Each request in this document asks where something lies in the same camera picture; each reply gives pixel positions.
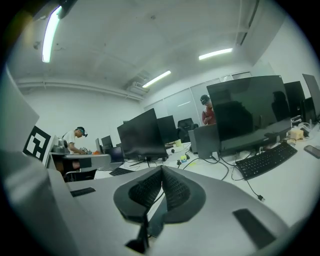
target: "person in red shirt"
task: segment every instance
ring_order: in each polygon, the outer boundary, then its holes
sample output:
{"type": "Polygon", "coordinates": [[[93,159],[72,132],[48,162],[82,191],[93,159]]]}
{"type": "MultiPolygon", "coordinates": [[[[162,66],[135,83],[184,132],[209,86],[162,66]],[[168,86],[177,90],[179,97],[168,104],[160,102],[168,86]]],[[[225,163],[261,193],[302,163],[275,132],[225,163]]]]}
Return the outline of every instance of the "person in red shirt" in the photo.
{"type": "Polygon", "coordinates": [[[200,101],[205,106],[205,109],[202,111],[202,122],[204,125],[214,125],[216,123],[216,116],[209,96],[202,95],[200,101]]]}

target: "man in white shirt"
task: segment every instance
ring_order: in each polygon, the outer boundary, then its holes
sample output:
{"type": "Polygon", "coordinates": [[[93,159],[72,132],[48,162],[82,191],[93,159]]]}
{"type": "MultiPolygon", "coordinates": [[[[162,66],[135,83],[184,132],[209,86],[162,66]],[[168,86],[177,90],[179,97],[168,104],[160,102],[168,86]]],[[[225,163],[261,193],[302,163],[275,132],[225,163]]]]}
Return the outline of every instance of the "man in white shirt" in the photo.
{"type": "Polygon", "coordinates": [[[68,145],[68,150],[71,154],[86,154],[86,152],[84,152],[83,150],[77,149],[75,147],[76,137],[81,138],[82,136],[87,137],[87,134],[85,134],[85,128],[81,126],[77,127],[75,130],[70,130],[65,135],[63,135],[62,138],[66,141],[68,145]]]}

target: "desk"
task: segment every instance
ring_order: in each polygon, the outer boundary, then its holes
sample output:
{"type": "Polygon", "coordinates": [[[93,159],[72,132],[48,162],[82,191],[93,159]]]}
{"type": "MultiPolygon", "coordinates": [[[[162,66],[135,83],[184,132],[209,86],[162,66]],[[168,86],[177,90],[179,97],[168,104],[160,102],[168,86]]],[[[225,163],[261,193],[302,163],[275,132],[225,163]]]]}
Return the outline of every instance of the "desk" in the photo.
{"type": "MultiPolygon", "coordinates": [[[[312,136],[312,139],[307,141],[298,141],[296,143],[295,148],[298,152],[289,160],[278,167],[249,180],[253,190],[258,195],[262,195],[265,198],[265,201],[262,204],[265,204],[278,214],[278,216],[280,216],[289,227],[297,221],[307,217],[319,199],[320,159],[317,159],[304,151],[304,147],[307,145],[312,145],[314,147],[320,145],[319,128],[319,125],[316,125],[311,131],[310,135],[312,136]]],[[[173,148],[176,153],[172,154],[171,148],[169,148],[167,153],[170,156],[167,161],[163,162],[163,164],[177,168],[177,160],[180,159],[188,149],[182,151],[184,149],[183,146],[176,147],[175,145],[173,148]]],[[[188,155],[190,156],[190,159],[187,163],[183,163],[180,166],[180,169],[183,169],[188,163],[190,163],[190,161],[198,157],[197,154],[193,154],[191,152],[188,152],[188,155]]],[[[155,163],[157,165],[162,165],[161,160],[157,160],[155,163]]],[[[153,167],[156,166],[155,163],[150,162],[149,164],[153,167]]],[[[133,163],[125,162],[121,168],[133,171],[137,169],[137,171],[139,171],[148,167],[147,163],[141,163],[129,167],[129,165],[132,164],[133,163]]],[[[245,180],[232,180],[231,174],[233,168],[232,166],[228,167],[229,173],[224,181],[234,184],[247,194],[257,199],[257,196],[251,191],[245,180]]],[[[185,170],[219,180],[221,180],[227,172],[226,167],[222,164],[210,164],[201,159],[192,162],[185,170]]],[[[110,178],[112,176],[109,175],[109,173],[110,172],[108,171],[97,171],[95,178],[110,178]]],[[[233,171],[233,178],[235,180],[242,178],[241,173],[236,168],[233,171]]],[[[160,202],[161,199],[158,200],[150,209],[148,213],[149,220],[158,208],[160,202]]]]}

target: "smartphone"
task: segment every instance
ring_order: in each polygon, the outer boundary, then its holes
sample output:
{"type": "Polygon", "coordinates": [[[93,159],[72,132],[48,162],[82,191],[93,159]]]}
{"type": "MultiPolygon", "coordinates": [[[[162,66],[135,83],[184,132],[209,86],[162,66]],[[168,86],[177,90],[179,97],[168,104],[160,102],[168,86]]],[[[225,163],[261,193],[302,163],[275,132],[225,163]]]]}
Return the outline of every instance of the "smartphone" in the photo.
{"type": "Polygon", "coordinates": [[[303,148],[305,151],[313,155],[314,157],[320,159],[320,150],[315,148],[314,146],[308,145],[303,148]]]}

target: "computer monitor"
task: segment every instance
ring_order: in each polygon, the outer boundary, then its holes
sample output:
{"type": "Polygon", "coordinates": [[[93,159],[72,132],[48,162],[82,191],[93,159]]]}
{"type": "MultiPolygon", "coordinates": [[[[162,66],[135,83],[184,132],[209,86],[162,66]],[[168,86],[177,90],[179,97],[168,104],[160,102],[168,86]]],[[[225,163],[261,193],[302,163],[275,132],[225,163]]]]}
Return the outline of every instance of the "computer monitor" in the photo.
{"type": "Polygon", "coordinates": [[[306,123],[309,123],[310,121],[312,123],[315,123],[317,121],[314,101],[312,97],[306,98],[301,101],[301,116],[302,121],[306,123]]]}
{"type": "Polygon", "coordinates": [[[107,137],[104,137],[101,139],[101,142],[102,142],[102,146],[109,146],[110,148],[113,148],[113,145],[112,145],[112,141],[111,141],[111,137],[110,136],[107,136],[107,137]]]}
{"type": "Polygon", "coordinates": [[[284,88],[288,98],[290,116],[292,118],[301,116],[301,101],[305,99],[305,93],[300,81],[287,82],[284,88]]]}
{"type": "Polygon", "coordinates": [[[164,144],[178,140],[178,133],[173,115],[158,118],[158,127],[164,144]]]}
{"type": "Polygon", "coordinates": [[[105,153],[111,156],[111,163],[123,163],[125,161],[122,148],[120,146],[110,147],[105,150],[105,153]]]}
{"type": "Polygon", "coordinates": [[[99,138],[96,138],[95,139],[95,146],[96,146],[96,150],[100,153],[102,153],[102,148],[101,148],[101,145],[99,143],[99,138]]]}
{"type": "Polygon", "coordinates": [[[222,153],[269,144],[291,129],[281,76],[257,76],[207,86],[222,153]]]}
{"type": "Polygon", "coordinates": [[[317,84],[317,81],[313,75],[310,74],[302,74],[304,77],[304,80],[306,82],[306,85],[309,88],[312,100],[313,100],[313,105],[314,105],[314,111],[315,111],[315,116],[317,119],[320,117],[320,88],[319,85],[317,84]]]}
{"type": "Polygon", "coordinates": [[[117,129],[127,158],[158,159],[168,156],[154,109],[138,115],[117,129]]]}

